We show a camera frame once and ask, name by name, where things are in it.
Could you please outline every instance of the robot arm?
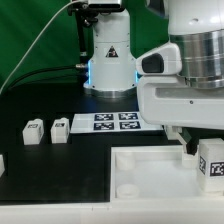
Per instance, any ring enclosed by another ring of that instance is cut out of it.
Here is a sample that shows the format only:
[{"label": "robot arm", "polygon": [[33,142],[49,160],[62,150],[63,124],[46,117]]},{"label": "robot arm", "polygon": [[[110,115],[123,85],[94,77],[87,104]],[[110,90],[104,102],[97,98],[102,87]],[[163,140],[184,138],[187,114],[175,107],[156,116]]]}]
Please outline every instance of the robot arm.
[{"label": "robot arm", "polygon": [[[153,6],[154,1],[146,2]],[[141,115],[152,124],[223,130],[224,1],[166,2],[169,43],[137,59],[143,75],[137,90]],[[161,62],[153,62],[155,54]]]}]

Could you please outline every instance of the white block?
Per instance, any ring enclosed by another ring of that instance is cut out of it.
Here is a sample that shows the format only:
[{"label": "white block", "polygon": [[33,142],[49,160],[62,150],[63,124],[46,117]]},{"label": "white block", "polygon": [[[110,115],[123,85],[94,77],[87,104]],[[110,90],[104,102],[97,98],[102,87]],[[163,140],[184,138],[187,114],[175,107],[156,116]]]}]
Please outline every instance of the white block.
[{"label": "white block", "polygon": [[51,128],[51,140],[53,144],[67,143],[70,132],[69,120],[67,118],[61,118],[55,120]]},{"label": "white block", "polygon": [[166,136],[168,140],[178,140],[177,134],[182,133],[182,128],[180,127],[165,125],[164,130],[166,132]]},{"label": "white block", "polygon": [[206,139],[199,142],[197,179],[204,192],[224,191],[224,141]]},{"label": "white block", "polygon": [[24,145],[37,145],[40,143],[44,134],[43,121],[35,119],[29,121],[23,129],[23,141]]}]

